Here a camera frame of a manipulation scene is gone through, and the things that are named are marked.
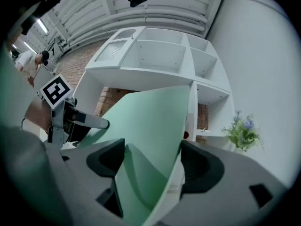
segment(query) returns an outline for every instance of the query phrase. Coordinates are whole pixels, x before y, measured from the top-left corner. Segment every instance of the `white shelf compartment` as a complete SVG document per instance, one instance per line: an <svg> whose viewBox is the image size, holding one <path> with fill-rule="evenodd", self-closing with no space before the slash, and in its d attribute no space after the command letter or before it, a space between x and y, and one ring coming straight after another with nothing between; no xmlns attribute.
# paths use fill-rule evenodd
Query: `white shelf compartment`
<svg viewBox="0 0 301 226"><path fill-rule="evenodd" d="M207 44L209 43L207 40L204 40L200 37L193 36L193 35L190 35L190 34L187 34L187 38L188 38L188 41L189 41L189 46L191 48L202 50L204 52L206 51Z"/></svg>
<svg viewBox="0 0 301 226"><path fill-rule="evenodd" d="M146 28L140 34L138 40L154 40L181 44L182 36L183 33L178 31L168 29Z"/></svg>
<svg viewBox="0 0 301 226"><path fill-rule="evenodd" d="M206 78L206 73L214 66L217 57L196 48L191 48L191 54L195 75L197 77Z"/></svg>
<svg viewBox="0 0 301 226"><path fill-rule="evenodd" d="M186 47L162 41L138 40L121 63L121 68L142 68L179 74Z"/></svg>
<svg viewBox="0 0 301 226"><path fill-rule="evenodd" d="M118 69L145 27L118 30L93 55L85 69Z"/></svg>
<svg viewBox="0 0 301 226"><path fill-rule="evenodd" d="M204 132L201 129L197 129L196 121L193 139L196 136L223 137L224 134L221 132L221 129L230 126L234 116L232 95L225 90L207 84L196 81L193 83L196 84L197 90L196 120L198 119L197 104L206 105L208 108L208 128Z"/></svg>

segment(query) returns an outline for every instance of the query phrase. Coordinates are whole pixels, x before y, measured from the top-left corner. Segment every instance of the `person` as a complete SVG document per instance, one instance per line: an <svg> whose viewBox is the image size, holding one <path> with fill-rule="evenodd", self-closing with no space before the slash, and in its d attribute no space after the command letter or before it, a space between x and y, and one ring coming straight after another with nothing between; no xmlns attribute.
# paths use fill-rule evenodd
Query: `person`
<svg viewBox="0 0 301 226"><path fill-rule="evenodd" d="M23 77L30 83L33 87L34 74L40 64L47 65L49 59L49 53L44 50L39 54L35 54L31 50L28 50L19 55L16 61L16 68L19 72L23 74Z"/></svg>

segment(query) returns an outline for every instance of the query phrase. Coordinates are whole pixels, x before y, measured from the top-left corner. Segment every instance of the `white panel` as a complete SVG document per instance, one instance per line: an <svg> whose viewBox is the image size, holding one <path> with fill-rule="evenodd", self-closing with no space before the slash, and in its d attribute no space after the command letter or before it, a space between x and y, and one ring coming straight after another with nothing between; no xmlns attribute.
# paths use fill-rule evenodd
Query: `white panel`
<svg viewBox="0 0 301 226"><path fill-rule="evenodd" d="M140 60L138 55L137 46L132 46L126 57L122 61L120 67L138 68L140 66Z"/></svg>
<svg viewBox="0 0 301 226"><path fill-rule="evenodd" d="M175 74L157 73L139 68L91 70L91 74L106 87L135 91L190 85L193 81Z"/></svg>
<svg viewBox="0 0 301 226"><path fill-rule="evenodd" d="M100 56L95 61L114 59L125 43L126 41L120 41L120 42L112 42L108 44L107 47L102 51Z"/></svg>
<svg viewBox="0 0 301 226"><path fill-rule="evenodd" d="M216 54L215 56L217 56L217 53L210 42L208 42L206 51L208 51L211 55ZM206 74L204 75L204 78L215 83L222 84L223 89L231 91L226 71L218 56L215 64L207 70Z"/></svg>
<svg viewBox="0 0 301 226"><path fill-rule="evenodd" d="M100 49L93 55L90 59L89 63L86 66L86 69L97 69L97 68L119 68L120 64L122 63L124 57L126 56L127 52L131 49L133 43L135 43L136 39L139 37L140 33L145 29L145 27L134 27L131 29L135 29L136 32L133 34L133 38L125 38L120 40L114 40L114 38L124 30L128 29L121 29L117 33L115 33L109 40L107 40ZM115 57L111 60L100 60L96 61L99 55L106 49L106 47L112 42L121 42L125 41L124 46L121 47L120 52L115 55Z"/></svg>
<svg viewBox="0 0 301 226"><path fill-rule="evenodd" d="M224 137L225 134L222 133L221 131L211 131L211 130L201 130L201 129L198 129L196 131L196 135L197 136L203 136L203 137Z"/></svg>
<svg viewBox="0 0 301 226"><path fill-rule="evenodd" d="M213 20L215 18L215 15L217 13L217 10L220 6L221 1L222 0L210 0L209 6L208 6L206 14L205 14L205 17L208 18L208 22L206 23L207 29L204 33L204 38L206 37L207 32L210 29L211 24L213 23Z"/></svg>
<svg viewBox="0 0 301 226"><path fill-rule="evenodd" d="M113 15L116 13L113 0L101 0L103 3L103 10L107 16Z"/></svg>
<svg viewBox="0 0 301 226"><path fill-rule="evenodd" d="M187 138L190 141L196 141L195 129L198 124L198 95L197 85L193 82L190 85L189 104L185 130L189 133Z"/></svg>
<svg viewBox="0 0 301 226"><path fill-rule="evenodd" d="M76 108L82 112L94 115L103 84L95 79L89 71L85 71L73 93L77 98Z"/></svg>
<svg viewBox="0 0 301 226"><path fill-rule="evenodd" d="M183 33L181 45L185 46L185 53L183 57L183 63L180 68L180 74L189 78L195 78L194 65L192 60L191 49L189 47L187 34Z"/></svg>
<svg viewBox="0 0 301 226"><path fill-rule="evenodd" d="M198 103L202 105L213 104L229 95L229 92L210 87L197 82Z"/></svg>
<svg viewBox="0 0 301 226"><path fill-rule="evenodd" d="M184 46L147 40L138 40L134 46L138 49L141 68L179 72L185 52Z"/></svg>
<svg viewBox="0 0 301 226"><path fill-rule="evenodd" d="M181 44L182 32L166 29L146 28L138 40L156 40L170 43Z"/></svg>
<svg viewBox="0 0 301 226"><path fill-rule="evenodd" d="M202 77L214 65L217 58L195 48L191 48L191 52L196 76Z"/></svg>
<svg viewBox="0 0 301 226"><path fill-rule="evenodd" d="M187 34L187 38L188 38L190 47L196 48L196 49L199 49L199 50L202 50L202 51L206 50L206 47L207 47L207 44L208 44L207 40L201 39L200 37L193 36L193 35L190 35L190 34Z"/></svg>

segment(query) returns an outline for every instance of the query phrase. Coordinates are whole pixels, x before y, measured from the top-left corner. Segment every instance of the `white wall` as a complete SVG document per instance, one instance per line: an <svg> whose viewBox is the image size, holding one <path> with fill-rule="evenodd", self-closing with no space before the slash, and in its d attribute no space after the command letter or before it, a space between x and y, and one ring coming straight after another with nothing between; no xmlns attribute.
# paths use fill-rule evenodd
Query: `white wall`
<svg viewBox="0 0 301 226"><path fill-rule="evenodd" d="M253 113L261 129L264 151L248 156L291 186L301 162L301 43L281 8L260 1L224 0L207 39L225 67L235 109Z"/></svg>

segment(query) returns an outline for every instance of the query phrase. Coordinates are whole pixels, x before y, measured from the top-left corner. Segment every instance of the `purple flower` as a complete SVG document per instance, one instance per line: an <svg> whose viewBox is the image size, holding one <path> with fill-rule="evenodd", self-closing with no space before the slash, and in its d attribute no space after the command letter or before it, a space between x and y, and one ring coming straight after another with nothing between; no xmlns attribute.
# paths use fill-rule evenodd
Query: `purple flower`
<svg viewBox="0 0 301 226"><path fill-rule="evenodd" d="M244 128L247 130L252 130L254 128L254 122L252 120L245 120Z"/></svg>

